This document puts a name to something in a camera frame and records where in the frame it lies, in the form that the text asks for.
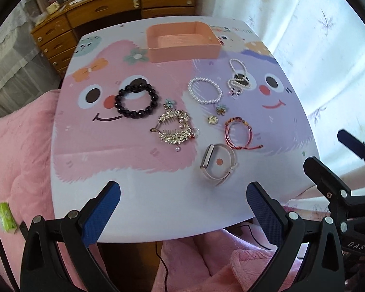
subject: red mouth line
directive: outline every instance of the red mouth line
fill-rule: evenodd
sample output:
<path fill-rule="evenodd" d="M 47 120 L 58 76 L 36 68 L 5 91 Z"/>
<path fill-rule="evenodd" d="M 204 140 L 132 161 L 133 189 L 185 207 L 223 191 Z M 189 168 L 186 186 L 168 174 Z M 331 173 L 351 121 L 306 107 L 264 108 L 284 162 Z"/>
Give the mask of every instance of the red mouth line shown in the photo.
<path fill-rule="evenodd" d="M 97 113 L 97 114 L 96 114 L 96 116 L 94 117 L 94 119 L 92 120 L 92 122 L 94 122 L 94 121 L 96 121 L 96 120 L 98 120 L 98 121 L 102 121 L 102 122 L 108 122 L 108 121 L 115 121 L 116 119 L 121 119 L 121 118 L 122 118 L 122 116 L 121 116 L 121 115 L 119 115 L 119 116 L 117 116 L 117 117 L 115 117 L 115 118 L 102 119 L 102 118 L 98 117 L 98 116 L 99 116 L 99 114 L 100 114 L 100 113 Z"/>
<path fill-rule="evenodd" d="M 279 100 L 279 103 L 277 103 L 276 105 L 263 105 L 263 107 L 265 109 L 276 109 L 276 108 L 278 108 L 278 107 L 280 107 L 282 105 L 285 105 L 285 103 L 284 102 L 281 102 L 281 100 Z"/>

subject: watch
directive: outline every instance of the watch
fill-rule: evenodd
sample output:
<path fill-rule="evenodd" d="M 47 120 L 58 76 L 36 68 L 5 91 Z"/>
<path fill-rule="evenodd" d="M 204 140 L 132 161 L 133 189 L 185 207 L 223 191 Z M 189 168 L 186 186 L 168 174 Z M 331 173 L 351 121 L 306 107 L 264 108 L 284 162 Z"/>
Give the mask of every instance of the watch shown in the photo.
<path fill-rule="evenodd" d="M 211 160 L 211 158 L 214 154 L 214 150 L 216 148 L 225 149 L 229 153 L 230 159 L 231 159 L 230 166 L 226 169 L 226 171 L 224 172 L 224 174 L 221 177 L 215 177 L 208 170 L 208 165 L 210 163 L 210 160 Z M 218 186 L 221 183 L 223 183 L 229 177 L 229 175 L 231 175 L 231 173 L 234 171 L 234 168 L 236 167 L 236 165 L 237 165 L 236 156 L 235 156 L 234 150 L 230 146 L 225 145 L 225 144 L 216 144 L 216 145 L 211 144 L 207 147 L 207 150 L 204 153 L 203 160 L 201 161 L 201 164 L 200 164 L 200 169 L 202 170 L 202 172 L 204 173 L 204 175 L 207 178 L 209 178 L 211 180 L 214 180 L 214 181 L 217 181 L 218 183 L 216 184 L 216 186 Z"/>

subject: orange plastic tray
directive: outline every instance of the orange plastic tray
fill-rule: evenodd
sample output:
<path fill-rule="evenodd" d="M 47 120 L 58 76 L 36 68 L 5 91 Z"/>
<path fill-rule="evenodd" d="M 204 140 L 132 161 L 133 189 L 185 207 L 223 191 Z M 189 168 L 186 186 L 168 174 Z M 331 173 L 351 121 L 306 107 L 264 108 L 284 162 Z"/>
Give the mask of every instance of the orange plastic tray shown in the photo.
<path fill-rule="evenodd" d="M 211 28 L 202 22 L 167 23 L 146 30 L 147 54 L 152 63 L 216 59 L 222 49 Z"/>

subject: pink plush fabric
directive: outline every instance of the pink plush fabric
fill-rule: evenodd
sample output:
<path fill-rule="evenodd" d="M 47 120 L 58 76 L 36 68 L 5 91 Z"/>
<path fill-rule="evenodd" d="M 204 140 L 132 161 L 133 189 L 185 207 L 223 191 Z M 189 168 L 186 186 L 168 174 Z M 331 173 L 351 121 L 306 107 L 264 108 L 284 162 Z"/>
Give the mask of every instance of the pink plush fabric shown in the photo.
<path fill-rule="evenodd" d="M 273 255 L 225 230 L 165 241 L 161 253 L 168 292 L 245 292 Z M 291 286 L 300 264 L 295 260 L 280 291 Z M 164 292 L 165 272 L 160 263 L 152 292 Z"/>
<path fill-rule="evenodd" d="M 0 202 L 9 203 L 18 225 L 25 221 L 29 227 L 36 215 L 54 219 L 50 144 L 59 92 L 49 91 L 19 111 L 0 119 Z M 7 234 L 0 229 L 0 237 L 19 283 L 25 240 L 20 231 Z M 85 289 L 67 250 L 63 246 L 60 250 L 73 283 Z M 105 271 L 97 246 L 91 247 L 91 251 Z M 1 259 L 0 274 L 9 284 Z"/>

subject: wooden floor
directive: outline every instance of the wooden floor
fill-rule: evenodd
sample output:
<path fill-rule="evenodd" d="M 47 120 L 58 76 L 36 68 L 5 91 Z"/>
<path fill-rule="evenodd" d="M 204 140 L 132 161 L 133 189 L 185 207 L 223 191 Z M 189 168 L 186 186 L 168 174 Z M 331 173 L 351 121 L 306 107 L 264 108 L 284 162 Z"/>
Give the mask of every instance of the wooden floor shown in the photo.
<path fill-rule="evenodd" d="M 155 243 L 98 243 L 108 275 L 120 292 L 150 292 L 157 274 L 159 258 Z M 161 253 L 162 242 L 158 243 Z"/>

